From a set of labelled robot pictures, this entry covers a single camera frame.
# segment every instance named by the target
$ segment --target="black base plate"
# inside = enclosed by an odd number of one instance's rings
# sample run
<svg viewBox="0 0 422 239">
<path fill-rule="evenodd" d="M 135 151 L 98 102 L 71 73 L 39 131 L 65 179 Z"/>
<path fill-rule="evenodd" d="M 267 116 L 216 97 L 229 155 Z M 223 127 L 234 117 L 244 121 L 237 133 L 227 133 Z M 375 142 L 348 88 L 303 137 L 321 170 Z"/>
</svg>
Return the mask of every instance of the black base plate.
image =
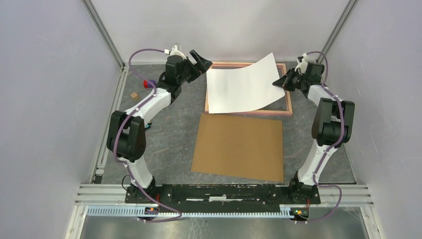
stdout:
<svg viewBox="0 0 422 239">
<path fill-rule="evenodd" d="M 133 185 L 129 186 L 128 192 L 131 193 L 126 194 L 126 203 L 150 203 Z M 292 196 L 287 185 L 275 184 L 163 184 L 149 192 L 160 203 L 183 213 L 280 212 L 280 204 L 305 205 L 307 198 L 311 204 L 321 203 L 319 193 L 312 197 L 301 194 Z M 227 200 L 241 201 L 213 201 L 213 197 L 224 196 Z M 170 212 L 162 207 L 160 211 Z"/>
</svg>

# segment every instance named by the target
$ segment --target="wooden frame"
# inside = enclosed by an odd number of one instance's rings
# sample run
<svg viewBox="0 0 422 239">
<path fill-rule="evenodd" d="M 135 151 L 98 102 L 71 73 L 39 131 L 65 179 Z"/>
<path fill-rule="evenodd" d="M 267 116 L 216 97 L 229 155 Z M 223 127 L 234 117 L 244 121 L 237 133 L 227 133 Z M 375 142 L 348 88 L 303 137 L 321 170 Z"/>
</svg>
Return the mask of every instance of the wooden frame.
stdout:
<svg viewBox="0 0 422 239">
<path fill-rule="evenodd" d="M 249 66 L 253 63 L 249 62 L 214 62 L 210 69 L 214 67 L 245 67 Z M 277 68 L 281 69 L 282 74 L 284 75 L 286 73 L 286 64 L 284 63 L 277 63 Z M 285 92 L 285 99 L 286 99 L 286 111 L 269 111 L 269 110 L 256 110 L 256 111 L 249 111 L 249 112 L 240 112 L 235 114 L 245 114 L 245 115 L 266 115 L 266 116 L 291 116 L 293 115 L 293 108 L 292 108 L 292 101 L 290 99 L 290 92 Z M 205 95 L 205 113 L 208 113 L 208 90 Z"/>
</svg>

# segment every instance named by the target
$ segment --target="white wall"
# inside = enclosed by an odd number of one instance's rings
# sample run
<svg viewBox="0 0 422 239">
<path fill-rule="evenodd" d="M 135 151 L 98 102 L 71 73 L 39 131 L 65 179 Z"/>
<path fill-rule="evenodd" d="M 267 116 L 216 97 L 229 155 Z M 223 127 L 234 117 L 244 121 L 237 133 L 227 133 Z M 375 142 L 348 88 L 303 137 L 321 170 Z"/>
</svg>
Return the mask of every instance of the white wall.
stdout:
<svg viewBox="0 0 422 239">
<path fill-rule="evenodd" d="M 0 238 L 63 238 L 119 67 L 80 0 L 0 3 Z"/>
<path fill-rule="evenodd" d="M 356 103 L 347 149 L 388 239 L 422 233 L 421 9 L 361 0 L 328 54 L 328 85 Z"/>
<path fill-rule="evenodd" d="M 123 60 L 175 42 L 210 60 L 295 60 L 321 50 L 347 0 L 93 0 Z M 134 62 L 165 62 L 142 53 Z"/>
</svg>

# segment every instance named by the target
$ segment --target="white paper sheet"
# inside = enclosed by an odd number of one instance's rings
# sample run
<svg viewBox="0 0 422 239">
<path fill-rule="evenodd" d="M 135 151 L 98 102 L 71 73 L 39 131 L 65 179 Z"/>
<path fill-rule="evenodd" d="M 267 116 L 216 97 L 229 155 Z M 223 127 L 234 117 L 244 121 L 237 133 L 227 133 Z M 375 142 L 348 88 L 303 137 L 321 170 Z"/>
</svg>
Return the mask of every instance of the white paper sheet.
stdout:
<svg viewBox="0 0 422 239">
<path fill-rule="evenodd" d="M 247 112 L 263 108 L 284 96 L 272 83 L 280 78 L 273 53 L 239 69 L 207 71 L 210 114 Z"/>
</svg>

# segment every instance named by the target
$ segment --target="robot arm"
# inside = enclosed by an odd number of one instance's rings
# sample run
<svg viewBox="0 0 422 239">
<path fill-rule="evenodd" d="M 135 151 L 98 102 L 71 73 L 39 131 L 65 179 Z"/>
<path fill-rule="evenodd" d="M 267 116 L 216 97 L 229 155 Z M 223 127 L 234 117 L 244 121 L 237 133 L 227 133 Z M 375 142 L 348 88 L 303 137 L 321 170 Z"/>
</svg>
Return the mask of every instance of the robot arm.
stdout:
<svg viewBox="0 0 422 239">
<path fill-rule="evenodd" d="M 179 44 L 175 44 L 171 50 L 164 50 L 164 54 L 169 56 L 166 70 L 161 74 L 157 88 L 125 112 L 113 112 L 108 129 L 107 148 L 113 151 L 121 124 L 135 110 L 123 127 L 123 129 L 128 129 L 128 132 L 122 132 L 118 139 L 117 156 L 119 161 L 125 162 L 125 167 L 128 167 L 128 171 L 132 174 L 131 178 L 136 180 L 142 188 L 148 188 L 151 183 L 155 184 L 143 156 L 146 148 L 145 126 L 158 112 L 176 100 L 184 82 L 190 83 L 197 79 L 212 65 L 211 61 L 202 58 L 195 50 L 190 51 L 196 60 L 196 64 L 193 64 L 180 51 Z"/>
<path fill-rule="evenodd" d="M 317 191 L 316 184 L 319 176 L 327 164 L 329 158 L 343 143 L 350 139 L 354 115 L 354 103 L 344 101 L 334 96 L 328 87 L 322 84 L 321 75 L 324 65 L 307 62 L 308 55 L 305 53 L 298 57 L 298 65 L 291 68 L 285 76 L 275 81 L 273 85 L 282 87 L 287 91 L 299 89 L 306 98 L 317 106 L 314 123 L 312 125 L 312 148 L 304 165 L 296 172 L 290 181 L 289 187 L 293 192 L 299 191 L 312 197 Z M 336 97 L 341 102 L 342 112 L 337 105 Z M 343 140 L 334 145 L 341 132 L 340 114 L 344 118 Z"/>
</svg>

